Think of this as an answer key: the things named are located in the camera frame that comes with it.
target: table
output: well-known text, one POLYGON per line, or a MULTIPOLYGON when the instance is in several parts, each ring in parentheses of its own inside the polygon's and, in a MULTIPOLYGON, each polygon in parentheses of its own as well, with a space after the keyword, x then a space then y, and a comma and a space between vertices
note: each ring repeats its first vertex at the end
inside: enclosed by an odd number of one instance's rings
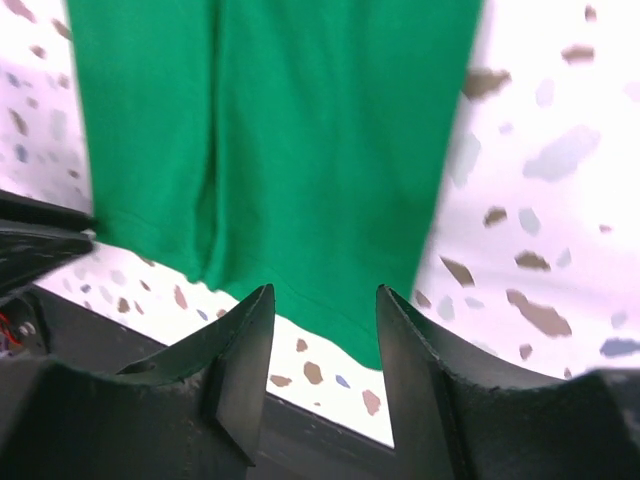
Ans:
MULTIPOLYGON (((639 14, 487 1, 413 293, 456 334, 559 378, 640 365, 639 14)), ((63 2, 4 0, 0 31, 0 188, 90 212, 63 2)), ((165 344, 236 303, 106 245, 38 283, 165 344)), ((275 332, 269 392, 393 445, 381 372, 288 319, 275 332)))

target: red wire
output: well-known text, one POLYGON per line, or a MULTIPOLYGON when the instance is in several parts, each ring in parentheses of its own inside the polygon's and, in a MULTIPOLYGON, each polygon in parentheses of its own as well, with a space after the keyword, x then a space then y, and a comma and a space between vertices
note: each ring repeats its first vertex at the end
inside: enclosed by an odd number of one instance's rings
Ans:
POLYGON ((20 343, 18 339, 16 339, 16 337, 14 337, 11 333, 9 325, 9 319, 5 317, 3 313, 0 313, 0 333, 7 337, 9 341, 14 345, 22 345, 22 343, 20 343))

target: green fabric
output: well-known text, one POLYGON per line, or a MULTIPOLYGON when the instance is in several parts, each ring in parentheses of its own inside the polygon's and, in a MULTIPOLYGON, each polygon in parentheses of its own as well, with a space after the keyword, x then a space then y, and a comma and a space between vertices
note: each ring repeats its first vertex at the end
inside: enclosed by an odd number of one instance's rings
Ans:
POLYGON ((411 294, 481 0, 68 3, 98 240, 273 283, 379 368, 376 287, 411 294))

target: brown spot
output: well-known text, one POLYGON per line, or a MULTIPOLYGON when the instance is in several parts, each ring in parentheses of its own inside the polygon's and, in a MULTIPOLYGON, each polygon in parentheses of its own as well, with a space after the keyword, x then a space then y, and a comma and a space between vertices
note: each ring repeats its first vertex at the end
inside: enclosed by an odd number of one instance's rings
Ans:
POLYGON ((129 302, 127 302, 126 298, 120 298, 118 300, 118 312, 127 313, 130 310, 129 302))
POLYGON ((61 73, 58 77, 58 85, 66 89, 69 88, 69 83, 69 77, 67 77, 64 73, 61 73))
POLYGON ((516 258, 516 265, 520 268, 530 268, 532 270, 551 270, 551 265, 543 257, 534 252, 524 251, 516 258))
POLYGON ((286 387, 291 384, 293 380, 287 377, 281 377, 280 375, 271 375, 269 377, 271 383, 273 383, 276 387, 286 387))
POLYGON ((312 385, 318 385, 322 383, 322 372, 320 367, 315 363, 307 362, 304 364, 304 376, 307 377, 309 383, 312 385))
POLYGON ((309 348, 309 345, 307 345, 307 342, 299 338, 298 341, 296 342, 296 352, 304 352, 307 348, 309 348))
POLYGON ((11 109, 9 109, 9 115, 11 115, 11 120, 13 120, 16 130, 26 137, 29 134, 29 126, 27 122, 24 121, 24 118, 22 118, 18 112, 11 109))
POLYGON ((569 65, 592 62, 596 56, 595 49, 590 45, 572 45, 560 52, 562 58, 569 65))
POLYGON ((570 337, 571 326, 567 319, 560 316, 555 308, 530 302, 517 290, 507 290, 507 300, 531 324, 548 337, 570 337))
POLYGON ((460 285, 462 285, 463 287, 475 285, 473 277, 471 276, 471 272, 467 267, 448 258, 440 257, 440 260, 442 260, 442 263, 444 263, 444 266, 447 267, 449 273, 453 275, 453 278, 455 278, 460 285))
POLYGON ((33 53, 38 58, 44 59, 47 56, 47 52, 40 45, 31 45, 31 47, 29 47, 29 50, 31 50, 31 53, 33 53))
POLYGON ((467 72, 462 91, 469 100, 483 99, 489 93, 499 92, 510 81, 511 74, 506 70, 477 68, 467 72))
POLYGON ((140 260, 142 260, 144 263, 146 263, 150 267, 155 267, 156 266, 156 262, 154 262, 153 260, 149 260, 147 258, 140 257, 139 255, 138 255, 138 258, 140 258, 140 260))
POLYGON ((591 5, 587 5, 586 7, 584 7, 584 19, 587 22, 595 22, 596 20, 598 20, 598 13, 596 12, 596 9, 591 5))
POLYGON ((4 0, 4 4, 14 15, 24 17, 31 23, 36 23, 36 17, 33 12, 29 10, 27 6, 20 0, 4 0))
POLYGON ((182 293, 179 285, 176 285, 173 289, 173 298, 180 308, 183 310, 188 308, 187 299, 184 297, 184 293, 182 293))
POLYGON ((484 216, 482 223, 485 228, 492 227, 507 219, 507 211, 502 207, 491 207, 484 216))
POLYGON ((431 300, 429 300, 420 290, 416 290, 415 297, 418 305, 424 308, 431 308, 431 300))
POLYGON ((362 400, 364 400, 364 406, 367 407, 369 415, 373 416, 380 410, 380 399, 371 390, 365 390, 362 392, 362 400))
POLYGON ((58 32, 58 35, 63 36, 67 40, 71 40, 71 30, 69 30, 69 28, 64 23, 56 19, 51 20, 51 23, 56 29, 56 32, 58 32))
POLYGON ((524 345, 520 345, 520 358, 523 360, 526 360, 527 358, 529 358, 531 356, 531 353, 533 352, 533 347, 531 345, 529 345, 528 343, 524 344, 524 345))

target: spotted tablecloth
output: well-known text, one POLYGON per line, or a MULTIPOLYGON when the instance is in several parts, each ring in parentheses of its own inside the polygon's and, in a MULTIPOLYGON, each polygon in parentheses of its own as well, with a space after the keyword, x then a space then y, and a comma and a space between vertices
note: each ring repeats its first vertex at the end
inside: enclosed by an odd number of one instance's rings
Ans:
MULTIPOLYGON (((458 335, 560 378, 640 365, 639 14, 487 1, 413 292, 458 335)), ((61 0, 1 0, 0 32, 0 188, 90 212, 61 0)), ((166 344, 236 303, 104 245, 39 283, 166 344)), ((393 444, 382 374, 282 317, 268 390, 393 444)))

